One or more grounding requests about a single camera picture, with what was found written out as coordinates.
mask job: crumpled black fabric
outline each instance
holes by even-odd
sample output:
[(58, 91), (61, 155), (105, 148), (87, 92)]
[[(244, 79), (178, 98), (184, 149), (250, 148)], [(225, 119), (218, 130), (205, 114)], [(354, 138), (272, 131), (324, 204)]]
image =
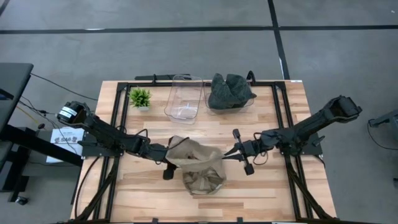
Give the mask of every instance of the crumpled black fabric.
[(211, 81), (208, 106), (216, 110), (242, 108), (248, 100), (256, 96), (242, 76), (227, 74), (224, 81), (223, 76), (216, 73)]

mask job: concrete floor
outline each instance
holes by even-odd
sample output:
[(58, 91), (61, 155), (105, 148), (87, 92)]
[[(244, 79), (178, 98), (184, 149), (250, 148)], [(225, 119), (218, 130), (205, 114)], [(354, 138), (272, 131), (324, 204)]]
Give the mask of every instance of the concrete floor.
[[(274, 2), (280, 26), (398, 24), (394, 0)], [(271, 24), (267, 1), (262, 0), (10, 0), (0, 17), (0, 29)], [(320, 133), (326, 135), (322, 147), (338, 216), (396, 223), (398, 190), (392, 178), (398, 177), (398, 151), (377, 147), (366, 123), (398, 109), (398, 30), (284, 31), (281, 36), (290, 77), (303, 80), (313, 112), (338, 95), (351, 96), (364, 110), (355, 122)], [(245, 75), (253, 70), (257, 79), (282, 79), (272, 31), (0, 35), (0, 62), (33, 63), (37, 75), (91, 97), (98, 96), (103, 80), (153, 73), (210, 78), (215, 72)], [(50, 112), (70, 100), (86, 101), (93, 109), (96, 104), (34, 77), (24, 96)], [(36, 126), (20, 111), (11, 124)], [(387, 128), (371, 131), (383, 145), (398, 147)], [(7, 203), (8, 195), (0, 194), (4, 223), (51, 223), (69, 217), (78, 170), (43, 169), (45, 177), (28, 184), (24, 195), (31, 201), (25, 207)]]

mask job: transparent plastic bin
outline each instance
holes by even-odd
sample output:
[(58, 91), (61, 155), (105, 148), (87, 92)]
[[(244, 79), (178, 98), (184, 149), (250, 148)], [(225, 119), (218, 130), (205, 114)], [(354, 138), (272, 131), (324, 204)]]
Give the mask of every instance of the transparent plastic bin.
[(194, 124), (200, 104), (203, 80), (189, 75), (176, 75), (164, 113), (172, 122)]
[(207, 107), (207, 113), (210, 115), (244, 113), (254, 103), (254, 99), (250, 99), (246, 102), (246, 104), (243, 107), (240, 107), (240, 108), (231, 108), (231, 109), (224, 109), (224, 110), (212, 109), (209, 107), (209, 104), (208, 104), (208, 100), (209, 100), (209, 97), (211, 94), (211, 82), (205, 82), (203, 84), (203, 91), (205, 93), (205, 102), (206, 102), (206, 107)]

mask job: wooden tabletop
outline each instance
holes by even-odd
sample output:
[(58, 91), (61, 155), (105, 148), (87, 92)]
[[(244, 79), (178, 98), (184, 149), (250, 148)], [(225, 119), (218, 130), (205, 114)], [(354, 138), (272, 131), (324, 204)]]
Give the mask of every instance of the wooden tabletop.
[[(101, 87), (96, 114), (105, 122), (111, 121), (117, 83), (106, 81)], [(303, 83), (286, 81), (286, 87), (294, 122), (309, 117), (310, 110)], [(255, 132), (278, 128), (270, 87), (253, 87), (257, 98), (244, 113), (209, 115), (205, 104), (201, 102), (196, 123), (193, 125), (172, 123), (164, 114), (170, 87), (145, 89), (152, 93), (150, 110), (141, 112), (129, 106), (126, 128), (129, 134), (147, 128), (151, 143), (167, 145), (168, 139), (173, 135), (189, 136), (201, 144), (215, 146), (226, 152), (233, 147), (232, 130), (235, 128), (239, 129), (242, 141), (253, 139)], [(281, 92), (279, 101), (284, 125), (287, 126)], [(123, 98), (119, 105), (118, 122), (122, 106)], [(88, 158), (84, 161), (80, 181), (93, 160), (94, 158)], [(83, 184), (78, 214), (88, 205), (98, 189), (102, 160), (99, 159), (93, 166)], [(302, 160), (309, 191), (327, 213), (335, 216), (322, 163), (313, 156), (302, 156)], [(244, 173), (243, 165), (237, 161), (224, 161), (224, 168), (227, 182), (220, 191), (214, 195), (192, 196), (182, 184), (179, 169), (176, 170), (173, 180), (163, 180), (165, 165), (158, 166), (153, 161), (125, 154), (120, 160), (111, 222), (150, 222), (154, 217), (159, 218), (160, 222), (232, 222), (236, 221), (236, 217), (243, 217), (246, 222), (295, 220), (284, 158), (279, 150), (269, 151), (267, 163), (254, 166), (255, 173), (250, 176)], [(299, 189), (297, 192), (301, 214), (305, 217), (302, 194)], [(105, 203), (106, 200), (103, 200), (100, 217), (104, 217)]]

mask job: brown paper bag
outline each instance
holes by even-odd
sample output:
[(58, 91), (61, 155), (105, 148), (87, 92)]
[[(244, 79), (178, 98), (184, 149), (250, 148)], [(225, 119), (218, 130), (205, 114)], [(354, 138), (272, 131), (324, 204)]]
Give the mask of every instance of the brown paper bag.
[[(182, 140), (180, 136), (174, 136), (169, 147)], [(166, 154), (169, 162), (182, 169), (182, 181), (192, 195), (214, 194), (221, 188), (226, 180), (223, 157), (220, 149), (202, 146), (191, 139), (168, 150)]]

